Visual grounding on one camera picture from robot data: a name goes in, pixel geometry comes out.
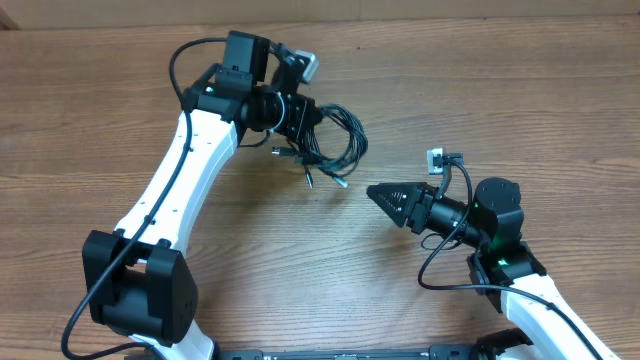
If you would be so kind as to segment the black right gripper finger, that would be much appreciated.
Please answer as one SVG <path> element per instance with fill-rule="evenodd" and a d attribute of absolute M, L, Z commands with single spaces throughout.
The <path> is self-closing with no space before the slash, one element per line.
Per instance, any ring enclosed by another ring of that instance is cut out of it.
<path fill-rule="evenodd" d="M 387 182 L 368 186 L 366 194 L 379 206 L 412 206 L 426 188 L 426 182 Z"/>
<path fill-rule="evenodd" d="M 384 201 L 380 208 L 398 227 L 406 225 L 415 203 L 413 201 L 402 204 Z"/>

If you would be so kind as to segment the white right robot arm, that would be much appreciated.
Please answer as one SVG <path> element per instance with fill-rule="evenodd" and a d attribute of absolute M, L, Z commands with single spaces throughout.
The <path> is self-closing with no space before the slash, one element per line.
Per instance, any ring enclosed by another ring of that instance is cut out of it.
<path fill-rule="evenodd" d="M 483 180 L 463 203 L 427 183 L 380 183 L 367 189 L 399 227 L 428 231 L 473 248 L 466 289 L 485 296 L 514 327 L 478 340 L 476 359 L 613 359 L 615 353 L 573 311 L 522 239 L 518 184 Z"/>

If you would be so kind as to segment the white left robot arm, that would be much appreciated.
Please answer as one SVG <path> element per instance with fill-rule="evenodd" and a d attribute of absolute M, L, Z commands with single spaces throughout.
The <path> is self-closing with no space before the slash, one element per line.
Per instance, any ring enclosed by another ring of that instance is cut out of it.
<path fill-rule="evenodd" d="M 221 62 L 176 88 L 176 133 L 143 195 L 114 230 L 92 231 L 82 249 L 87 293 L 79 310 L 154 359 L 218 354 L 195 320 L 198 288 L 186 251 L 201 207 L 245 133 L 298 141 L 321 118 L 298 91 L 318 68 L 313 53 L 238 31 L 223 44 Z"/>

